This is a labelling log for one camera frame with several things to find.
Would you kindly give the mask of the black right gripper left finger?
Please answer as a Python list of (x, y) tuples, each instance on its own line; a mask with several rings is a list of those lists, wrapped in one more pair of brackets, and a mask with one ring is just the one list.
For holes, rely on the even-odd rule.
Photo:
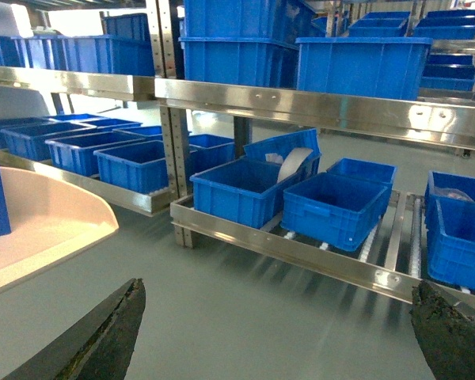
[(146, 307), (141, 279), (130, 279), (6, 379), (123, 379)]

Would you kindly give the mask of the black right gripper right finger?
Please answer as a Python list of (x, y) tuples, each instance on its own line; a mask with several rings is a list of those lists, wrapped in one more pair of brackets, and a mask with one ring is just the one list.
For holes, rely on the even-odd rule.
[(414, 334), (437, 379), (475, 379), (475, 309), (438, 285), (412, 289)]

